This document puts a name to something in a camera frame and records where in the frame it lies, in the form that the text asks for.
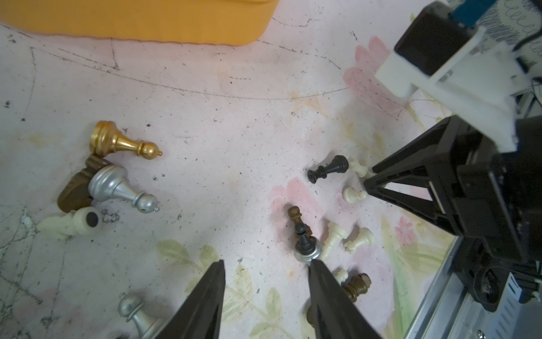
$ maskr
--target pink flower print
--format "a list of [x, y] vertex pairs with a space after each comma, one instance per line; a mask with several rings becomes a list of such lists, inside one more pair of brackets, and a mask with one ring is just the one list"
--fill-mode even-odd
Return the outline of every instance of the pink flower print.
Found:
[[407, 104], [406, 99], [394, 96], [376, 78], [379, 67], [390, 55], [390, 50], [380, 38], [374, 36], [369, 41], [369, 49], [356, 48], [356, 67], [346, 70], [343, 75], [345, 84], [367, 105], [388, 114], [397, 114]]
[[403, 216], [399, 219], [399, 226], [395, 228], [395, 235], [403, 245], [410, 245], [416, 241], [412, 222], [407, 221]]

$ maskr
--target gold pawn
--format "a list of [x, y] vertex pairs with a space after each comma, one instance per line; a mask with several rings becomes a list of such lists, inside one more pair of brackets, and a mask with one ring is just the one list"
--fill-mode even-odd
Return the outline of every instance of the gold pawn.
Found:
[[91, 153], [105, 157], [117, 151], [135, 152], [147, 160], [161, 156], [162, 152], [155, 143], [136, 143], [126, 138], [112, 121], [99, 121], [91, 135]]

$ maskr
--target silver pawn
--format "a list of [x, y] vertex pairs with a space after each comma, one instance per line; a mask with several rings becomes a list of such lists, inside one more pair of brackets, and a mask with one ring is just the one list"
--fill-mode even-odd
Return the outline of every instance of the silver pawn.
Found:
[[128, 171], [117, 165], [105, 166], [98, 171], [88, 184], [88, 191], [97, 201], [125, 199], [132, 202], [142, 213], [158, 212], [158, 200], [145, 191], [137, 192], [128, 181]]
[[126, 322], [134, 320], [135, 327], [139, 333], [140, 339], [151, 339], [158, 334], [164, 320], [154, 318], [142, 310], [145, 303], [134, 293], [122, 293], [120, 295], [118, 311], [121, 317], [126, 318]]

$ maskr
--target black pawn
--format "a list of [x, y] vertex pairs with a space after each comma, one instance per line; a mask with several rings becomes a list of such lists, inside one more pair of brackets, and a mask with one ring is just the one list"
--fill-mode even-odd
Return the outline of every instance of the black pawn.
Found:
[[329, 173], [344, 173], [348, 169], [348, 160], [342, 155], [337, 155], [328, 166], [319, 166], [316, 171], [309, 170], [308, 180], [316, 183], [318, 178], [325, 179]]
[[303, 254], [309, 255], [316, 249], [316, 239], [313, 236], [307, 234], [306, 225], [302, 222], [295, 224], [295, 234], [299, 237], [295, 249]]

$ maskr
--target blue cable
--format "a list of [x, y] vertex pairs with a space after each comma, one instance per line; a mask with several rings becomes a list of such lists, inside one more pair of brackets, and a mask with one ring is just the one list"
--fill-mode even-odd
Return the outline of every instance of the blue cable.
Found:
[[452, 16], [466, 27], [472, 27], [497, 0], [465, 0]]

